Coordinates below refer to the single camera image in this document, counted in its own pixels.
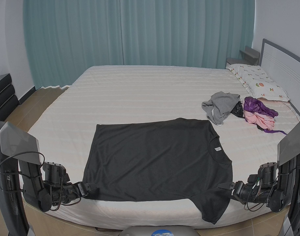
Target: white floral pillow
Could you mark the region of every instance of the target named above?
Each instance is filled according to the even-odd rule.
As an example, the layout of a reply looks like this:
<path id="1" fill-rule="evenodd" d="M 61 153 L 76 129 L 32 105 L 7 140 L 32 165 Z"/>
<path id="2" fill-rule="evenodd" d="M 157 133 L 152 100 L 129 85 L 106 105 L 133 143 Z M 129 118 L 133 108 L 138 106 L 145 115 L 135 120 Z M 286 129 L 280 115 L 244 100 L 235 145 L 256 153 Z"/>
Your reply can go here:
<path id="1" fill-rule="evenodd" d="M 249 94 L 254 98 L 267 100 L 289 101 L 287 93 L 270 79 L 269 75 L 258 65 L 233 64 L 228 65 L 236 78 L 242 83 Z"/>

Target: black cushioned headboard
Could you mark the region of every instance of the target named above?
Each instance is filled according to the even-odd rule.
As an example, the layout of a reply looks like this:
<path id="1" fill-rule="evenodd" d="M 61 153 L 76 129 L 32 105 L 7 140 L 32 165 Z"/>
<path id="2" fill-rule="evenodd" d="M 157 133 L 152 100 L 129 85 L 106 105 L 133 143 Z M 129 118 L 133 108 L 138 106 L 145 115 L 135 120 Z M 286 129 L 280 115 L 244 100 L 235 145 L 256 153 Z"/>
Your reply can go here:
<path id="1" fill-rule="evenodd" d="M 0 120 L 4 121 L 18 106 L 10 74 L 0 76 Z"/>

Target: pile of clothes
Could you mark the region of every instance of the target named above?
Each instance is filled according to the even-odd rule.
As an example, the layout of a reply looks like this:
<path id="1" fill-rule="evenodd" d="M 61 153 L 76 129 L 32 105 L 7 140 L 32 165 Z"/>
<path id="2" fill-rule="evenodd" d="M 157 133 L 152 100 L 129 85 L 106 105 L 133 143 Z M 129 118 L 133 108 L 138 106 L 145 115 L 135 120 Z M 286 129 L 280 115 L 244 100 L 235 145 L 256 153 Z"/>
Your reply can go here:
<path id="1" fill-rule="evenodd" d="M 221 126 L 223 120 L 232 113 L 239 118 L 244 118 L 248 123 L 256 124 L 258 129 L 266 133 L 282 132 L 286 135 L 284 131 L 273 130 L 274 117 L 278 116 L 278 112 L 251 96 L 240 102 L 240 95 L 221 91 L 213 94 L 209 101 L 201 104 L 201 107 L 206 111 L 207 117 L 218 126 Z"/>

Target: black furniture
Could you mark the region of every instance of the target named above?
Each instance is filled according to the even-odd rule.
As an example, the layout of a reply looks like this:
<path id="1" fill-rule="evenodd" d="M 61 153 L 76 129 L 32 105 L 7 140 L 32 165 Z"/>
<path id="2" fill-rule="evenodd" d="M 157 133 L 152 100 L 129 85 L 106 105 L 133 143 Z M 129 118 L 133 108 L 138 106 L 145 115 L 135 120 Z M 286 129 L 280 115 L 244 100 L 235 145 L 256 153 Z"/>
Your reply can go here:
<path id="1" fill-rule="evenodd" d="M 11 84 L 10 74 L 0 76 L 0 120 L 4 121 L 18 106 L 18 98 L 15 96 L 14 86 Z"/>
<path id="2" fill-rule="evenodd" d="M 260 53 L 249 46 L 245 50 L 239 50 L 242 59 L 226 58 L 226 66 L 232 64 L 258 65 Z"/>

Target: wall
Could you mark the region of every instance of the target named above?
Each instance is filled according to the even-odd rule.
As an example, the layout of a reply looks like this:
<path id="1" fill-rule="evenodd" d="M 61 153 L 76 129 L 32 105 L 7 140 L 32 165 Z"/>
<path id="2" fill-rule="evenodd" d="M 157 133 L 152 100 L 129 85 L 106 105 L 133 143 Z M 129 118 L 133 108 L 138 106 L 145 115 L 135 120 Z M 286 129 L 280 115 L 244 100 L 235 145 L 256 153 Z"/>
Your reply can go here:
<path id="1" fill-rule="evenodd" d="M 300 57 L 300 0 L 255 0 L 252 47 L 266 38 Z"/>
<path id="2" fill-rule="evenodd" d="M 10 73 L 18 99 L 34 87 L 23 32 L 23 0 L 0 0 L 0 75 Z"/>

